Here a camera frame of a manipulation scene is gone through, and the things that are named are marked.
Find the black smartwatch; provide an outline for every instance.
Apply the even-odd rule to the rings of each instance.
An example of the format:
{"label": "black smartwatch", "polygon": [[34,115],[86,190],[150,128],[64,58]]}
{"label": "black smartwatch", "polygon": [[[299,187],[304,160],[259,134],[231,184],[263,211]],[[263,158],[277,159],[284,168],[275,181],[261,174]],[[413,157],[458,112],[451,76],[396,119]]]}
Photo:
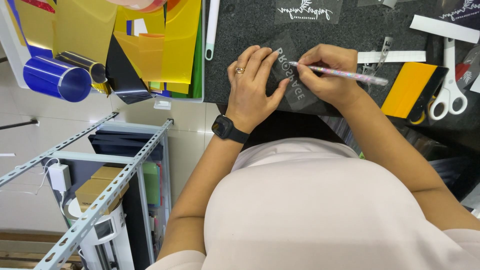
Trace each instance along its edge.
{"label": "black smartwatch", "polygon": [[250,134],[236,129],[232,120],[221,114],[216,117],[212,125],[212,131],[220,137],[220,139],[230,139],[241,144],[246,143],[248,136],[250,136]]}

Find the white scissors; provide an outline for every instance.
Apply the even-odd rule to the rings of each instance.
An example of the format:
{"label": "white scissors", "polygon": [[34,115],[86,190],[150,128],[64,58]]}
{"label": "white scissors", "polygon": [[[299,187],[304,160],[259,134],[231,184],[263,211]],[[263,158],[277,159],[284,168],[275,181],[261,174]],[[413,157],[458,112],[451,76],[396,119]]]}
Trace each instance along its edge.
{"label": "white scissors", "polygon": [[[455,81],[455,40],[448,37],[444,38],[444,66],[448,68],[447,75],[442,84],[442,89],[429,109],[429,116],[433,120],[440,120],[447,113],[461,114],[467,108],[467,98],[460,92]],[[453,103],[457,98],[461,99],[462,107],[459,110],[454,110]],[[442,104],[444,109],[439,116],[435,116],[433,112],[438,104]]]}

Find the watch face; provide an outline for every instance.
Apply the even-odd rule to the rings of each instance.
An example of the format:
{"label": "watch face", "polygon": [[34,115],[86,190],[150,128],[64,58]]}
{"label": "watch face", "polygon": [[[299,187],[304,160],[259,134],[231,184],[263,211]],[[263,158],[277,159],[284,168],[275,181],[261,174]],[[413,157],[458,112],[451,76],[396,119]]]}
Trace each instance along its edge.
{"label": "watch face", "polygon": [[229,125],[230,123],[223,117],[217,117],[217,119],[212,125],[212,131],[217,136],[222,137],[225,135],[225,132],[227,131]]}

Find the woman's right hand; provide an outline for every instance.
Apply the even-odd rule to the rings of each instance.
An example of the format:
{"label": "woman's right hand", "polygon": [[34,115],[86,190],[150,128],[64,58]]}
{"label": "woman's right hand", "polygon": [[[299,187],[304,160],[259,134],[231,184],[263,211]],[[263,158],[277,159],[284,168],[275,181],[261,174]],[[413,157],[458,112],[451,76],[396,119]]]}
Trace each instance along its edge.
{"label": "woman's right hand", "polygon": [[337,109],[348,107],[365,93],[357,82],[329,74],[317,76],[306,65],[357,72],[357,55],[358,52],[354,49],[319,44],[300,57],[297,67],[300,80],[321,100]]}

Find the ring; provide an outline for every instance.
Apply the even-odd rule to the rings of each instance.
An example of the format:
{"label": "ring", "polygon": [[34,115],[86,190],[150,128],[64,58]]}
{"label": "ring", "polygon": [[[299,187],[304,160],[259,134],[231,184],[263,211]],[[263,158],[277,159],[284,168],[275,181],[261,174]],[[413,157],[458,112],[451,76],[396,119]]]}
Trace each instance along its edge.
{"label": "ring", "polygon": [[235,67],[235,72],[237,74],[243,74],[245,72],[245,68]]}

